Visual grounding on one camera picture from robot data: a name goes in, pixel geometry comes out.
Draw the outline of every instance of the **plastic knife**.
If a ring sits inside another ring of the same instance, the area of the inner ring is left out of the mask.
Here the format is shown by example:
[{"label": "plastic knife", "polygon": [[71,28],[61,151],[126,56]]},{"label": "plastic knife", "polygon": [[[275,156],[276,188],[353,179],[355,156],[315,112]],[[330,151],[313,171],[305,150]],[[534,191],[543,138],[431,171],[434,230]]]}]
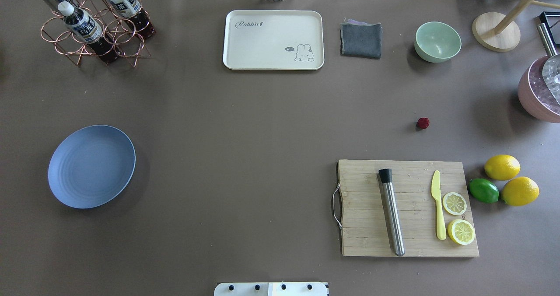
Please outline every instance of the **plastic knife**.
[{"label": "plastic knife", "polygon": [[441,189],[440,189],[440,171],[434,172],[432,178],[432,198],[436,200],[436,235],[439,240],[445,240],[447,234],[445,233],[444,211],[441,208]]}]

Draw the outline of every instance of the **white bottle cap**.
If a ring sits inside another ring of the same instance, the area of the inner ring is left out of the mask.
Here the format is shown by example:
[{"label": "white bottle cap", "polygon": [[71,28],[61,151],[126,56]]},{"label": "white bottle cap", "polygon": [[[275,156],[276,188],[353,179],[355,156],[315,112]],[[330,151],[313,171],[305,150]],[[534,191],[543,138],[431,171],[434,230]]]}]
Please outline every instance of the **white bottle cap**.
[{"label": "white bottle cap", "polygon": [[64,16],[68,17],[74,12],[74,6],[70,5],[68,1],[63,1],[62,3],[58,4],[58,11]]}]

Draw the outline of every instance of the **green lime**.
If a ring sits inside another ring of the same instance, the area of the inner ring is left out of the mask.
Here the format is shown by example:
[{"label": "green lime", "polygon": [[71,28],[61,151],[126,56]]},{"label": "green lime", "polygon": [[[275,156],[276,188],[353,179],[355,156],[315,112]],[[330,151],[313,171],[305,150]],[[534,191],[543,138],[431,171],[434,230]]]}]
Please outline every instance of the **green lime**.
[{"label": "green lime", "polygon": [[469,182],[469,191],[474,198],[484,203],[498,202],[498,187],[486,179],[473,179]]}]

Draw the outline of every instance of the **blue plate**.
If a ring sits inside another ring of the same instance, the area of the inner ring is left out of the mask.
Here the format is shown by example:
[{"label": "blue plate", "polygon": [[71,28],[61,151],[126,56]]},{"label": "blue plate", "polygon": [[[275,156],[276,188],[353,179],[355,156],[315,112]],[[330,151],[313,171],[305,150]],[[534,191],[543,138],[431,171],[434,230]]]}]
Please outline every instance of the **blue plate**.
[{"label": "blue plate", "polygon": [[95,208],[126,187],[136,165],[130,138],[111,126],[89,126],[66,137],[49,164],[50,190],[72,208]]}]

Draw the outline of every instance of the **lemon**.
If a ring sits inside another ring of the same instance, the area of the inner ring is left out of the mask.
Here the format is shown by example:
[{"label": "lemon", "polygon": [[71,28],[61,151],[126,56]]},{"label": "lemon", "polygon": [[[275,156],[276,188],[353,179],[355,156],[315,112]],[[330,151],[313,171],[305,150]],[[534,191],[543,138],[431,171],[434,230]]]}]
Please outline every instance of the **lemon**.
[{"label": "lemon", "polygon": [[456,192],[449,192],[442,200],[445,210],[455,216],[460,216],[466,212],[466,201],[462,195]]},{"label": "lemon", "polygon": [[506,183],[502,190],[502,200],[512,206],[531,203],[539,196],[539,186],[530,178],[520,176]]},{"label": "lemon", "polygon": [[484,171],[494,180],[510,180],[521,170],[521,165],[514,156],[496,155],[484,164]]},{"label": "lemon", "polygon": [[474,227],[470,222],[463,219],[452,220],[448,224],[448,235],[458,244],[470,244],[475,238]]}]

